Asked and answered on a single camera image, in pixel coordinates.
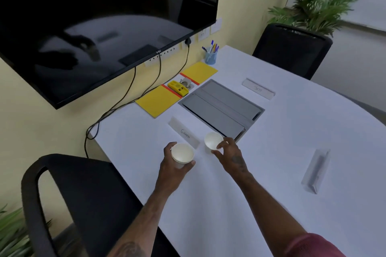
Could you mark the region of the yellow stapler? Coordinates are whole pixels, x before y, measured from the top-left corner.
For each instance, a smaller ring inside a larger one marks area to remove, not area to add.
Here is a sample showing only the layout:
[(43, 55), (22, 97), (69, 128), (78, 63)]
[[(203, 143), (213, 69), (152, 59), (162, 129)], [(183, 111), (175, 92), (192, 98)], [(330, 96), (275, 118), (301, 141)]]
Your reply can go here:
[(189, 94), (188, 88), (175, 80), (170, 81), (167, 86), (180, 97), (185, 97)]

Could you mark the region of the yellow notepad with red edge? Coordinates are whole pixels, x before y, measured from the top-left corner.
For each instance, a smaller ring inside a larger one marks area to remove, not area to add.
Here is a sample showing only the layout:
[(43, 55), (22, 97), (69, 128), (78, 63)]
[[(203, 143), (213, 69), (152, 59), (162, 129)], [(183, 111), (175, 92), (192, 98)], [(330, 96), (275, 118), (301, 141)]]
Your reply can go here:
[(200, 85), (217, 72), (218, 70), (210, 65), (203, 62), (197, 62), (180, 72), (180, 74), (183, 77), (190, 79), (195, 85)]
[(139, 98), (136, 103), (151, 117), (157, 118), (181, 98), (181, 95), (162, 84)]

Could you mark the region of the person's right forearm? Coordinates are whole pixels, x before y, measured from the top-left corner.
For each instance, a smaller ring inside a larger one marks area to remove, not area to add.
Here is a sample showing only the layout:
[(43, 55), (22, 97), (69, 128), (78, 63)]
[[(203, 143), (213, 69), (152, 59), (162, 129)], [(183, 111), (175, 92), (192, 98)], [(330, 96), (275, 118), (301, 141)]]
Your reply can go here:
[(288, 245), (305, 235), (300, 223), (262, 187), (250, 172), (237, 173), (237, 183), (274, 257), (284, 257)]

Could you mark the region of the pink sleeve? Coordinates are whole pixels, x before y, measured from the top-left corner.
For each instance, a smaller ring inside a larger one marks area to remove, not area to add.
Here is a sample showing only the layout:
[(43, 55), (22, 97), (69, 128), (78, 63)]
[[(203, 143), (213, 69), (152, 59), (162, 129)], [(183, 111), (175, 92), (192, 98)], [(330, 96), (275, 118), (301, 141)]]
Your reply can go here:
[(284, 251), (284, 257), (346, 257), (321, 235), (306, 233), (296, 237)]

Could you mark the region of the black wall television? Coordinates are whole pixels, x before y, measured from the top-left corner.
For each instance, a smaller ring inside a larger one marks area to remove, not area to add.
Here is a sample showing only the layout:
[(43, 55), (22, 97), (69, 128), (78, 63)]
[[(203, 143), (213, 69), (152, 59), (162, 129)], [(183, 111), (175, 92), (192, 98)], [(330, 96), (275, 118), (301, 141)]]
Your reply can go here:
[(215, 24), (219, 0), (0, 0), (0, 57), (59, 109)]

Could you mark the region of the clear acrylic name plate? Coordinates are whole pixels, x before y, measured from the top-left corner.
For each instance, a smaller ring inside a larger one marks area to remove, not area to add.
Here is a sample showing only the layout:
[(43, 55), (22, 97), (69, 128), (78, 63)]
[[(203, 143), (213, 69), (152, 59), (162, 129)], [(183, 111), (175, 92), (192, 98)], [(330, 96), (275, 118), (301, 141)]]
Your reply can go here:
[(330, 163), (331, 149), (316, 149), (302, 178), (301, 185), (307, 192), (317, 195)]
[(189, 130), (179, 119), (172, 116), (168, 125), (178, 133), (192, 148), (197, 149), (200, 146), (199, 138)]
[(260, 96), (262, 96), (263, 98), (266, 98), (268, 100), (272, 100), (273, 97), (275, 96), (275, 92), (268, 89), (268, 88), (265, 88), (264, 86), (254, 82), (253, 80), (251, 79), (248, 79), (246, 78), (243, 82), (242, 82), (242, 85), (250, 90), (252, 90), (253, 92), (259, 94)]

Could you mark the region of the black mesh office chair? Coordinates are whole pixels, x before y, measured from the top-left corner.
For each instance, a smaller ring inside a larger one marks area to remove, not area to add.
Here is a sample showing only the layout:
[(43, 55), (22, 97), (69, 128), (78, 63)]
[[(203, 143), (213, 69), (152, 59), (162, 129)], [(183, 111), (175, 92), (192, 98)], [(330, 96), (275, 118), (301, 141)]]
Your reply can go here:
[(322, 34), (272, 23), (264, 29), (253, 57), (311, 80), (332, 44)]
[[(25, 172), (22, 206), (36, 257), (59, 257), (47, 228), (38, 181), (48, 171), (70, 212), (89, 257), (106, 257), (145, 204), (110, 162), (49, 154)], [(151, 257), (180, 257), (157, 228)]]

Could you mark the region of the bunch of coloured pens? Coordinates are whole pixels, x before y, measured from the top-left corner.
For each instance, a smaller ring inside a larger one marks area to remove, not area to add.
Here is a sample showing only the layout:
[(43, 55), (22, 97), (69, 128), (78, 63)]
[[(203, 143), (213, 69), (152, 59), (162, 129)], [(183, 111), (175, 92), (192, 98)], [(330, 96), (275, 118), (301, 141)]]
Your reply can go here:
[(202, 46), (201, 47), (202, 50), (206, 53), (206, 54), (209, 54), (209, 55), (212, 55), (212, 54), (216, 54), (219, 50), (219, 45), (217, 43), (215, 43), (214, 40), (212, 40), (209, 44), (209, 46), (207, 47), (204, 47)]

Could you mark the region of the person's left hand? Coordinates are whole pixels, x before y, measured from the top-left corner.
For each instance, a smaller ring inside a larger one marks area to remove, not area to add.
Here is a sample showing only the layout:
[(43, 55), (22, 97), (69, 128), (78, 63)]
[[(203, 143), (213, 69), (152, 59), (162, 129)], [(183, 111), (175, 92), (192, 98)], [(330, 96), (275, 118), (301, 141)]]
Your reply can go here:
[(180, 168), (175, 166), (171, 157), (171, 148), (177, 142), (169, 142), (164, 148), (164, 158), (160, 165), (155, 191), (170, 196), (181, 184), (187, 173), (181, 173)]

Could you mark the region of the person's right hand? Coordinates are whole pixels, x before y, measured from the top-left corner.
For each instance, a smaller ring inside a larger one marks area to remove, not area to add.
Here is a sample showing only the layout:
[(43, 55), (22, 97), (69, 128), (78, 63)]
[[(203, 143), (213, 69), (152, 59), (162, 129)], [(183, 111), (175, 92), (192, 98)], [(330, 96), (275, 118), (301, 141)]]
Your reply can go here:
[(232, 138), (224, 137), (223, 142), (218, 145), (218, 151), (224, 154), (224, 158), (217, 159), (235, 182), (251, 177), (242, 152)]

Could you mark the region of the person's left forearm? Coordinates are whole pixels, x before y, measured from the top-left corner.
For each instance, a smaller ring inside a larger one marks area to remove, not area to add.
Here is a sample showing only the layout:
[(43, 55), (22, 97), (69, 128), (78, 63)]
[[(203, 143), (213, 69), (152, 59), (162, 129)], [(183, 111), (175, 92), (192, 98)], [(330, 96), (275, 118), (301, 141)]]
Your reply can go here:
[(156, 188), (106, 257), (151, 257), (161, 214), (172, 193)]

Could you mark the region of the green potted palm plant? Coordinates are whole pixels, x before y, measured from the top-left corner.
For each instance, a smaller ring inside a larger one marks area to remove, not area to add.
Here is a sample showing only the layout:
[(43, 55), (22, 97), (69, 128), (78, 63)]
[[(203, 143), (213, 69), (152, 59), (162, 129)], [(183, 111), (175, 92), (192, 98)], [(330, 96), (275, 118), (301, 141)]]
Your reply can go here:
[(0, 257), (34, 257), (23, 209), (0, 208)]
[(291, 7), (269, 8), (268, 24), (290, 25), (333, 37), (342, 28), (342, 15), (358, 0), (295, 0)]

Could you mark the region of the white paper cup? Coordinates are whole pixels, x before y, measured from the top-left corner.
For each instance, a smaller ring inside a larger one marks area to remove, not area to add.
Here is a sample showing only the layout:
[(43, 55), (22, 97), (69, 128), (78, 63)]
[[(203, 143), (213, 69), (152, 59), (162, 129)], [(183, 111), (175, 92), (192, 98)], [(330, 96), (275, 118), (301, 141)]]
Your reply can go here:
[(177, 143), (171, 148), (171, 157), (177, 168), (183, 168), (195, 156), (195, 150), (188, 143)]
[(211, 154), (212, 151), (218, 150), (218, 145), (223, 140), (223, 136), (217, 132), (207, 133), (204, 137), (205, 151)]

